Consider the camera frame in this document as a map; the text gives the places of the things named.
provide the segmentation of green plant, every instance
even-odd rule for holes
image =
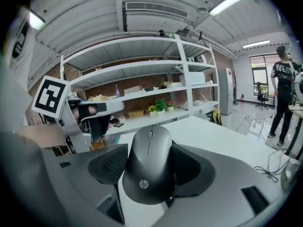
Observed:
[[[156,110],[156,106],[155,105],[152,105],[152,106],[149,106],[147,111],[149,112],[154,112]]]
[[[174,106],[174,102],[169,101],[169,103],[167,104],[167,107],[173,107]]]
[[[156,100],[156,111],[160,112],[160,111],[164,110],[164,108],[165,108],[164,100],[162,100],[162,99]]]

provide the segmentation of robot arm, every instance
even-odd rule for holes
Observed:
[[[91,142],[106,134],[111,114],[123,109],[121,101],[83,102],[73,95],[68,81],[49,76],[43,78],[32,106],[54,118],[77,153],[89,151]]]

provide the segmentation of yellow object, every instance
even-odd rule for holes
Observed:
[[[104,137],[102,139],[98,139],[98,142],[96,143],[91,143],[91,149],[96,150],[96,149],[101,149],[106,147],[106,143],[104,141]]]
[[[221,110],[213,110],[213,113],[211,115],[211,119],[210,119],[211,122],[214,122],[218,125],[222,125],[222,122],[221,122]]]
[[[129,112],[128,116],[130,118],[142,117],[142,116],[144,116],[144,110]]]
[[[167,86],[168,84],[173,83],[173,81],[165,81],[164,86]]]
[[[99,95],[99,96],[90,96],[88,101],[99,101],[99,102],[102,102],[102,101],[106,101],[108,98],[108,96],[102,96],[102,95]]]
[[[149,106],[149,107],[148,107],[148,111],[149,111],[149,112],[154,112],[154,111],[156,111],[156,106],[155,106],[155,105]]]

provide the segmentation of computer mouse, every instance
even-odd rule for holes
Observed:
[[[154,205],[170,198],[175,180],[172,138],[166,128],[146,126],[134,135],[122,184],[137,203]]]

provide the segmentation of mouse scroll wheel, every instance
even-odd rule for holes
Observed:
[[[150,133],[148,134],[148,139],[152,138],[152,131],[150,131]]]

